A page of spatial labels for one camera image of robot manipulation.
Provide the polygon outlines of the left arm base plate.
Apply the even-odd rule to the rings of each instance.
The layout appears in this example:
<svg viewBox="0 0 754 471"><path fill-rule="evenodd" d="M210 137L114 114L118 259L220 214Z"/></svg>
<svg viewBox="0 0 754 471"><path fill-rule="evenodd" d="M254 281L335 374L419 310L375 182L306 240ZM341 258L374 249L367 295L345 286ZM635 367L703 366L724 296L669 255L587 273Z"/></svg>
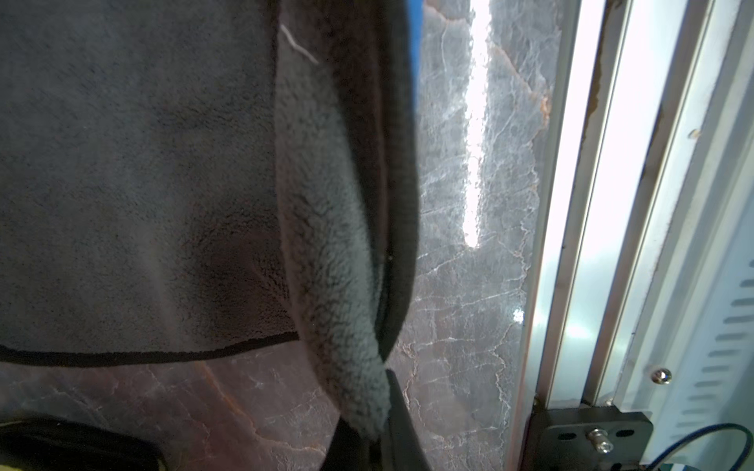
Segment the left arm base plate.
<svg viewBox="0 0 754 471"><path fill-rule="evenodd" d="M637 470L654 426L614 406L548 409L530 417L520 469Z"/></svg>

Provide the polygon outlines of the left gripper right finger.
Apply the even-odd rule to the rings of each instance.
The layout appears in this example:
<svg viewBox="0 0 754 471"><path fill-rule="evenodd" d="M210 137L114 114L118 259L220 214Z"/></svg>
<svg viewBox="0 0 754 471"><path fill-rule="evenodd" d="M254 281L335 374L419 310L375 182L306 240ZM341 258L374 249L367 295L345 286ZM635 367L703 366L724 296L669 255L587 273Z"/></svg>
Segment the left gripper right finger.
<svg viewBox="0 0 754 471"><path fill-rule="evenodd" d="M398 378L393 370L387 371L387 377L391 408L381 436L382 469L430 471L431 468L414 430L412 416L408 411Z"/></svg>

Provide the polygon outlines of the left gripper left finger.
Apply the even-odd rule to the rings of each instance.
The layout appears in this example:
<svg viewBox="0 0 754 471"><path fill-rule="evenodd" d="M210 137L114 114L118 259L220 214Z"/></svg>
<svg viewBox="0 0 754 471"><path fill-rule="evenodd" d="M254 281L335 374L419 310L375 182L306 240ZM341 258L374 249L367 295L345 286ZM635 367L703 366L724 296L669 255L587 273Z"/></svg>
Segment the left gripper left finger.
<svg viewBox="0 0 754 471"><path fill-rule="evenodd" d="M368 471L370 441L340 418L320 471Z"/></svg>

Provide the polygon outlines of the yellow grey dishcloth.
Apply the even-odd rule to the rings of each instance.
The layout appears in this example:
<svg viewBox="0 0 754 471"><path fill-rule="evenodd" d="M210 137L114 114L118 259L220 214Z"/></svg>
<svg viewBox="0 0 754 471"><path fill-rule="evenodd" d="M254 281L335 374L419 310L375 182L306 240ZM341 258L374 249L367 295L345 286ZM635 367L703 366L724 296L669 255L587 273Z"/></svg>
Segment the yellow grey dishcloth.
<svg viewBox="0 0 754 471"><path fill-rule="evenodd" d="M3 470L165 470L160 449L138 438L49 417L1 424Z"/></svg>

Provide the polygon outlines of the blue grey dishcloth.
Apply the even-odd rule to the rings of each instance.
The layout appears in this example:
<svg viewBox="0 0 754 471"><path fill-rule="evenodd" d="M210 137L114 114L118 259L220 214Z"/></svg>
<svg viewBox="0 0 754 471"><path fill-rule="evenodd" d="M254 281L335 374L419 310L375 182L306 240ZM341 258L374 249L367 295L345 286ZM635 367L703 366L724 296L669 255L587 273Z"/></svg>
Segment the blue grey dishcloth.
<svg viewBox="0 0 754 471"><path fill-rule="evenodd" d="M418 232L417 1L5 1L1 357L302 341L359 435Z"/></svg>

